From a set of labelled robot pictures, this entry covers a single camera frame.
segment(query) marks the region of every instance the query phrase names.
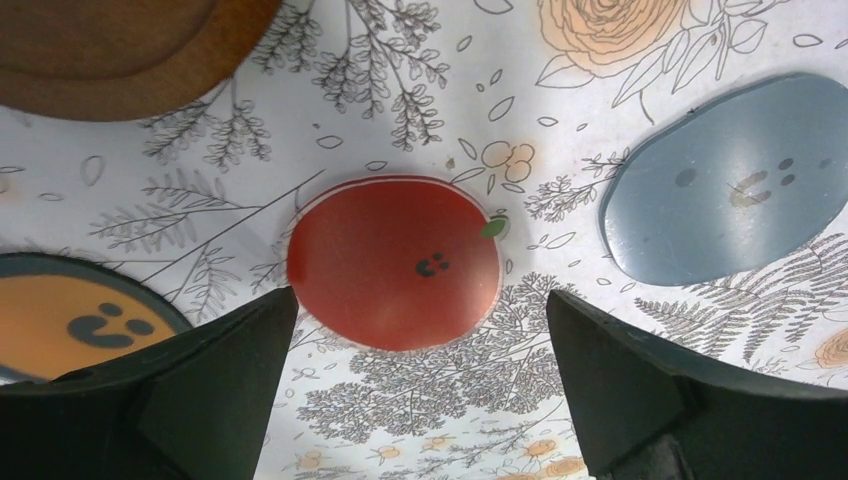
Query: green leaf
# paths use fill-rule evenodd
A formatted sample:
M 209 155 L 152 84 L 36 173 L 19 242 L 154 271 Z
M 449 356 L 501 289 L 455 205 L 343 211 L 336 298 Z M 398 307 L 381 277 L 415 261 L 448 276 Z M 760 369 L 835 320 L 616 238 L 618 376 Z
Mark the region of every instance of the green leaf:
M 494 238 L 501 234 L 506 228 L 508 219 L 502 215 L 498 215 L 492 217 L 489 223 L 483 227 L 483 231 L 480 232 L 480 235 L 484 238 Z

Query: fern drawing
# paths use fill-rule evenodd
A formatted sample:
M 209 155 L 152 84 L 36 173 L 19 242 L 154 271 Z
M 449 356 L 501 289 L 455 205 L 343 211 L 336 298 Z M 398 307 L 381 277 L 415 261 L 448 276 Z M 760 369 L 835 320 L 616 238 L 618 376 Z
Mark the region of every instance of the fern drawing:
M 750 362 L 776 332 L 796 343 L 845 304 L 848 238 L 843 233 L 820 236 L 764 268 L 682 290 L 698 300 L 637 298 L 636 308 L 659 322 L 669 340 L 715 358 L 741 339 L 743 359 Z

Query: orange rose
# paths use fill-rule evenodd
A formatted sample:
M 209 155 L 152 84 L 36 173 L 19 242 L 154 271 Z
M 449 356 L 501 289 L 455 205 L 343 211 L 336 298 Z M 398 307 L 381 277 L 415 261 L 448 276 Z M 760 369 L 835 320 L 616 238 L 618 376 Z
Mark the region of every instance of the orange rose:
M 827 339 L 816 350 L 816 358 L 822 368 L 848 365 L 848 328 Z
M 684 7 L 708 0 L 537 0 L 542 36 L 575 65 L 610 77 L 683 29 Z

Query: orange flower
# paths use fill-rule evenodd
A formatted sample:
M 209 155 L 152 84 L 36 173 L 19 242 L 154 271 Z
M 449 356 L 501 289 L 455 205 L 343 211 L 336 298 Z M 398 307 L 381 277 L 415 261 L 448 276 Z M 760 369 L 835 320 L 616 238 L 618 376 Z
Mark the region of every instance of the orange flower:
M 827 339 L 816 350 L 816 358 L 822 368 L 848 365 L 848 328 Z
M 528 457 L 541 457 L 556 450 L 556 442 L 553 440 L 539 440 L 524 449 L 526 450 L 525 455 Z
M 542 36 L 575 65 L 610 77 L 683 29 L 690 3 L 711 0 L 537 0 Z
M 299 469 L 300 468 L 304 468 L 304 469 L 318 468 L 318 467 L 321 466 L 322 458 L 323 458 L 323 456 L 322 456 L 321 452 L 314 451 L 314 450 L 311 451 L 311 452 L 306 452 L 306 455 L 299 457 L 299 459 L 298 459 L 299 461 L 297 463 L 297 466 L 298 466 Z
M 557 460 L 540 472 L 540 478 L 557 478 L 577 473 L 586 468 L 581 457 L 566 457 Z

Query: black object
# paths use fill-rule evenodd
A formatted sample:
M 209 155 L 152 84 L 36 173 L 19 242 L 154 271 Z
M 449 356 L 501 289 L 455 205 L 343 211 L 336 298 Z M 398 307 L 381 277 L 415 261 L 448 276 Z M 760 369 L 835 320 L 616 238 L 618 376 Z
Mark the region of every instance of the black object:
M 845 478 L 848 393 L 687 350 L 563 291 L 548 324 L 599 480 Z
M 252 479 L 297 308 L 278 289 L 124 357 L 0 387 L 0 478 Z

